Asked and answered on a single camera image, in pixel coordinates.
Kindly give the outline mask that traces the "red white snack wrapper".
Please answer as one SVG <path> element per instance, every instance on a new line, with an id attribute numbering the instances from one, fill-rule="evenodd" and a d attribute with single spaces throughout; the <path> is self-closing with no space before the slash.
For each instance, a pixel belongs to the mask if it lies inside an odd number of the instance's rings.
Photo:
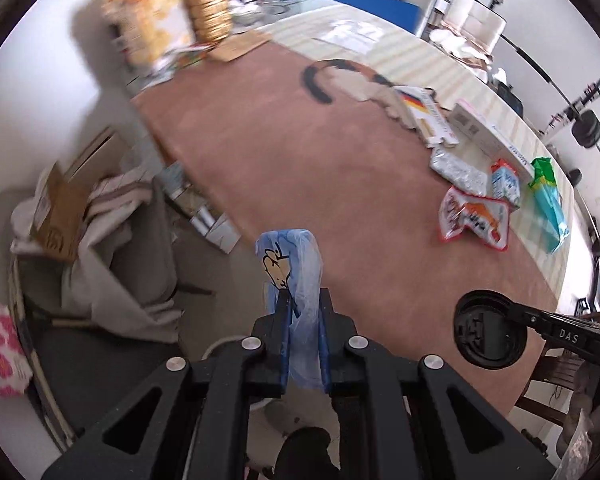
<path id="1" fill-rule="evenodd" d="M 509 206 L 504 200 L 481 197 L 451 186 L 438 212 L 442 240 L 454 240 L 469 230 L 499 252 L 508 247 Z"/>

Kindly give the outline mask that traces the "beige cloth on chair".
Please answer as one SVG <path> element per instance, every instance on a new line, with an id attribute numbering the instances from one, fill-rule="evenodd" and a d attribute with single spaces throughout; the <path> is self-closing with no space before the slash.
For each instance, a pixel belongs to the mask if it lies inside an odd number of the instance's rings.
<path id="1" fill-rule="evenodd" d="M 142 167 L 90 188 L 46 168 L 12 213 L 10 251 L 42 309 L 118 336 L 174 344 L 182 316 L 159 181 Z"/>

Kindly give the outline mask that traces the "black barbell weight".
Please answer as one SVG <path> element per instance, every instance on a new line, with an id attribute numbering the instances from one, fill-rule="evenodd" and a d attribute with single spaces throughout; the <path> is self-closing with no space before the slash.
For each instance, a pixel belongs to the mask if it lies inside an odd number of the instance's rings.
<path id="1" fill-rule="evenodd" d="M 600 120 L 592 110 L 584 110 L 574 120 L 571 134 L 582 148 L 595 148 L 600 142 Z"/>

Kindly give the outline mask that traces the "flag printed white box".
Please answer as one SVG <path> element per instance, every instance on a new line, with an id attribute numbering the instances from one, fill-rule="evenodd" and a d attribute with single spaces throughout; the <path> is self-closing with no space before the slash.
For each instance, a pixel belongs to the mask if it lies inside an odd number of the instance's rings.
<path id="1" fill-rule="evenodd" d="M 460 140 L 442 114 L 434 89 L 413 86 L 394 86 L 393 89 L 401 97 L 407 113 L 411 116 L 413 128 L 426 148 L 455 148 L 460 144 Z"/>

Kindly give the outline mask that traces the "grey upholstered chair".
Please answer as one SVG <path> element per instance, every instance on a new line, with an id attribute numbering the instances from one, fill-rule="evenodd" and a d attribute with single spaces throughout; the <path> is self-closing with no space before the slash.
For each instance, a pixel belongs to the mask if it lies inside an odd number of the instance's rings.
<path id="1" fill-rule="evenodd" d="M 178 292 L 212 296 L 214 292 L 178 277 L 166 198 L 158 184 L 155 198 L 131 217 L 132 238 L 114 253 L 112 270 L 143 306 L 172 299 Z M 60 310 L 61 278 L 65 265 L 45 257 L 17 257 L 9 246 L 14 237 L 10 216 L 15 206 L 30 198 L 30 188 L 10 188 L 0 193 L 0 302 L 8 300 L 9 274 L 17 270 L 27 300 L 55 313 Z"/>

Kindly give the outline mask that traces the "stacked golden cookie boxes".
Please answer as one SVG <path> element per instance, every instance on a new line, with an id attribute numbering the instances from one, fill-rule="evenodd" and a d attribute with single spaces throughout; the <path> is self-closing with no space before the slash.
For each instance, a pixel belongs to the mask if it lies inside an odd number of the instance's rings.
<path id="1" fill-rule="evenodd" d="M 232 31 L 228 0 L 184 0 L 196 41 L 216 44 Z"/>

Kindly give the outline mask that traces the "green blue snack bag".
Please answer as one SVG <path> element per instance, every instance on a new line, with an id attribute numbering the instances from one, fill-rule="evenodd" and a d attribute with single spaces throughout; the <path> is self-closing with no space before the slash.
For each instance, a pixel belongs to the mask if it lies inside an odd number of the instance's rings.
<path id="1" fill-rule="evenodd" d="M 546 251 L 557 252 L 570 234 L 567 219 L 562 210 L 562 199 L 558 192 L 552 163 L 548 157 L 537 157 L 531 163 L 532 180 L 528 183 L 536 206 L 548 227 Z"/>

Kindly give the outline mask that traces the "silver foil blister pack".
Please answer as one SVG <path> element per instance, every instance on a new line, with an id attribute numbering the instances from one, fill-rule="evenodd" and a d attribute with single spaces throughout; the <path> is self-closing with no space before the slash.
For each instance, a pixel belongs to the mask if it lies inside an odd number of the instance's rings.
<path id="1" fill-rule="evenodd" d="M 481 197 L 488 194 L 486 174 L 440 146 L 431 150 L 429 167 L 463 192 Z"/>

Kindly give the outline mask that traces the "long white cardboard box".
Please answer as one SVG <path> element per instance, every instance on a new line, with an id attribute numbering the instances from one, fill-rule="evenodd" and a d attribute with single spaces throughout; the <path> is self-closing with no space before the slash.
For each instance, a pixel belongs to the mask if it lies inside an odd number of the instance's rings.
<path id="1" fill-rule="evenodd" d="M 521 182 L 529 183 L 534 177 L 531 162 L 520 149 L 508 140 L 500 130 L 486 120 L 467 101 L 459 99 L 448 116 L 450 125 L 471 142 L 478 145 L 492 160 L 503 159 L 512 166 Z"/>

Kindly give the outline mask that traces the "orange snack bag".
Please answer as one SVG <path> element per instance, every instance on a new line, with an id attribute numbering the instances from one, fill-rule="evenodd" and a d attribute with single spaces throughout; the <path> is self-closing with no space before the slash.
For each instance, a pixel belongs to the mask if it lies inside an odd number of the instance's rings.
<path id="1" fill-rule="evenodd" d="M 117 27 L 131 65 L 148 73 L 161 70 L 170 54 L 195 42 L 181 0 L 104 0 L 102 15 Z"/>

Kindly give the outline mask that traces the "grey folding bed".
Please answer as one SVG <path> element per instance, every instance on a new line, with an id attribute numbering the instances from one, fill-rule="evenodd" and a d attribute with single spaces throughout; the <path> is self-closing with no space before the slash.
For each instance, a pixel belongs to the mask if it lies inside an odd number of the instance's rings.
<path id="1" fill-rule="evenodd" d="M 62 265 L 10 258 L 9 307 L 32 368 L 28 396 L 61 452 L 119 404 L 178 344 L 114 335 L 60 314 Z"/>

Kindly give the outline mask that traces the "cat pattern table cloth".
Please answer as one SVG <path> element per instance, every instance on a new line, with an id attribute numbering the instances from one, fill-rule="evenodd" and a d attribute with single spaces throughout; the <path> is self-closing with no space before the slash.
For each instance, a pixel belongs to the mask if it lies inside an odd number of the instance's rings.
<path id="1" fill-rule="evenodd" d="M 270 26 L 264 46 L 233 62 L 186 68 L 133 105 L 160 148 L 243 237 L 311 231 L 337 311 L 399 356 L 442 356 L 508 413 L 541 338 L 532 336 L 505 370 L 482 370 L 455 348 L 454 307 L 465 292 L 484 288 L 553 311 L 568 252 L 546 250 L 531 197 L 512 215 L 504 252 L 471 233 L 440 238 L 438 209 L 449 185 L 430 169 L 419 137 L 373 102 L 334 91 L 322 104 L 302 82 L 311 62 L 346 56 L 318 38 L 340 18 L 367 21 L 342 4 L 285 18 Z"/>

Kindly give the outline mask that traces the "brown cardboard shipping box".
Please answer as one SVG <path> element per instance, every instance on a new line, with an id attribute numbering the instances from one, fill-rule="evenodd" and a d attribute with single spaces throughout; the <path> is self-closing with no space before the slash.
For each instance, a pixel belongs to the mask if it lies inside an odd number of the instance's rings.
<path id="1" fill-rule="evenodd" d="M 90 191 L 69 182 L 58 164 L 38 179 L 30 237 L 47 257 L 62 262 L 76 260 L 79 236 Z"/>

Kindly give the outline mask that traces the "blue flat board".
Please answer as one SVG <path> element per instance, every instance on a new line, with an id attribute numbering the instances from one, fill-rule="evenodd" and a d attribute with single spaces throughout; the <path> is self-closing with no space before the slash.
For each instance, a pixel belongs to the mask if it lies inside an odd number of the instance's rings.
<path id="1" fill-rule="evenodd" d="M 422 12 L 418 6 L 401 0 L 332 0 L 353 6 L 396 25 L 411 34 L 416 34 Z"/>

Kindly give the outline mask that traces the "blue white plastic bag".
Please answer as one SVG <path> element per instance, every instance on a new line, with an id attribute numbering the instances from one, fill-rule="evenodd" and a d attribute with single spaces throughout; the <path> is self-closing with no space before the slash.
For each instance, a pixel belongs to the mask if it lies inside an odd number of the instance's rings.
<path id="1" fill-rule="evenodd" d="M 320 290 L 323 260 L 314 235 L 305 229 L 268 231 L 256 241 L 256 254 L 268 278 L 266 308 L 274 312 L 278 296 L 290 296 L 289 376 L 297 386 L 322 386 L 318 357 Z"/>

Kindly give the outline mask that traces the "small blue white packet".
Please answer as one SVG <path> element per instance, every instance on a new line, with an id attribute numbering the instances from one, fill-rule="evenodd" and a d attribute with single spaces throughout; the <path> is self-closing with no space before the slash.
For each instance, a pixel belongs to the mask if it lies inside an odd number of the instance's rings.
<path id="1" fill-rule="evenodd" d="M 521 192 L 516 170 L 506 160 L 499 158 L 491 166 L 491 195 L 505 200 L 512 209 L 521 205 Z"/>

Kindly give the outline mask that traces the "pink flower paper bag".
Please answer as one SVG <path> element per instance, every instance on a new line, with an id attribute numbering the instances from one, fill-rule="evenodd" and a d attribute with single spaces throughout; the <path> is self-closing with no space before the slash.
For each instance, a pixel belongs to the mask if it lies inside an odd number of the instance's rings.
<path id="1" fill-rule="evenodd" d="M 32 375 L 9 308 L 0 304 L 0 399 L 22 396 Z"/>

